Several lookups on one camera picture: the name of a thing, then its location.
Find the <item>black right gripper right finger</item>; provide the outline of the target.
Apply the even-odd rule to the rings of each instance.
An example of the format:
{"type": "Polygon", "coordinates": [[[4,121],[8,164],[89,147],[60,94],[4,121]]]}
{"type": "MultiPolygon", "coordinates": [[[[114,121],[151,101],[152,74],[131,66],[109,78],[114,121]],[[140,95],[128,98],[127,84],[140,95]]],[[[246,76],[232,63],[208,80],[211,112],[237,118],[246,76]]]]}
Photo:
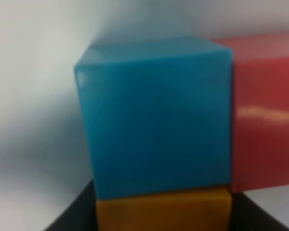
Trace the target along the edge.
{"type": "Polygon", "coordinates": [[[250,191],[232,199],[231,231],[289,231],[289,192],[250,191]]]}

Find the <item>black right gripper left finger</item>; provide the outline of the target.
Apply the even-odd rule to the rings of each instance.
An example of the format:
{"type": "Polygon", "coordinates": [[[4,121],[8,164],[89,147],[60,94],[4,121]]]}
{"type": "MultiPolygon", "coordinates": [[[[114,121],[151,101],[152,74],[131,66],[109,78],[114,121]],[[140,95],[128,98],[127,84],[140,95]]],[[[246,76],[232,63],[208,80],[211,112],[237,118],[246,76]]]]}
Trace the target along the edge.
{"type": "Polygon", "coordinates": [[[96,195],[91,180],[77,199],[46,231],[97,231],[96,195]]]}

